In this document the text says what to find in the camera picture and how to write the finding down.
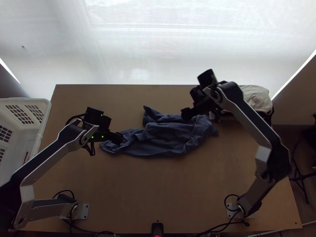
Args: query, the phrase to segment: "wooden table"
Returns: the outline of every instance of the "wooden table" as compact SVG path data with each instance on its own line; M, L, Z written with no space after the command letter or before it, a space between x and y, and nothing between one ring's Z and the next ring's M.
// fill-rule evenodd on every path
M162 113L180 113L192 106L192 86L173 85L57 85L41 148L53 142L65 122L87 106L112 118L111 131L141 128L143 105ZM89 203L87 220L76 225L94 231L150 233L163 222L166 233L198 233L228 222L224 198L241 195L255 176L257 143L236 121L215 124L219 137L178 158L112 156L96 146L67 154L35 183L36 199L71 189L78 201ZM232 225L227 231L301 228L288 178L263 201L250 227ZM58 217L29 222L25 230L64 231Z

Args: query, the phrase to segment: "plastic basket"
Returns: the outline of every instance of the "plastic basket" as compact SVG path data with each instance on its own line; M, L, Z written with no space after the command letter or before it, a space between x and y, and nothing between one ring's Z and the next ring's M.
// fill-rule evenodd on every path
M0 99L0 185L38 153L50 110L47 99Z

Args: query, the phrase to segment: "blue cloth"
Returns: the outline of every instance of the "blue cloth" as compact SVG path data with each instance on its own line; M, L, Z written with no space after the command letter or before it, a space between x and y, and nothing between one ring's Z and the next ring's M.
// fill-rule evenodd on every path
M218 130L205 115L197 115L185 121L181 115L163 115L146 105L144 110L144 129L122 131L122 144L105 141L100 147L112 154L172 157L186 154L198 148L209 136L218 135Z

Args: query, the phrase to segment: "light strip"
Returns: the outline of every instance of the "light strip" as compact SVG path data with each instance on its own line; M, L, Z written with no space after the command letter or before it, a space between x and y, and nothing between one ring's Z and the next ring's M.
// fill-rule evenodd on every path
M4 61L0 58L0 64L11 74L11 76L15 79L15 80L17 80L17 82L18 83L20 83L19 82L19 80L14 76L14 74L11 72L11 70L8 68L8 66L4 63Z
M293 80L294 77L296 77L296 75L306 66L306 64L309 63L309 61L316 55L316 49L315 51L309 56L309 58L303 63L303 65L293 74L293 76L290 77L290 79L288 79L287 82L285 82L285 84L275 93L274 96L272 96L273 100L289 83L290 81Z

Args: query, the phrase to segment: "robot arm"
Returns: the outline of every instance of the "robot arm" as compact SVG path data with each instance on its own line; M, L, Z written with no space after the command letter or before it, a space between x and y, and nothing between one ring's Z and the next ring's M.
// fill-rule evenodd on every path
M122 135L108 129L111 119L104 116L102 111L88 108L82 116L81 127L78 126L79 119L66 125L59 132L57 140L18 169L10 181L0 187L0 229L21 229L29 221L51 216L87 218L86 204L80 205L77 200L65 194L59 194L56 199L35 200L33 188L33 184L61 158L69 152L87 148L88 142L92 147L95 141L122 142Z
M259 210L262 199L291 172L289 151L276 132L244 101L243 92L235 82L218 83L211 69L201 74L198 80L200 95L193 97L194 108L182 110L183 119L204 114L219 106L232 112L259 143L255 157L256 178L249 190L237 200L237 207L245 218Z

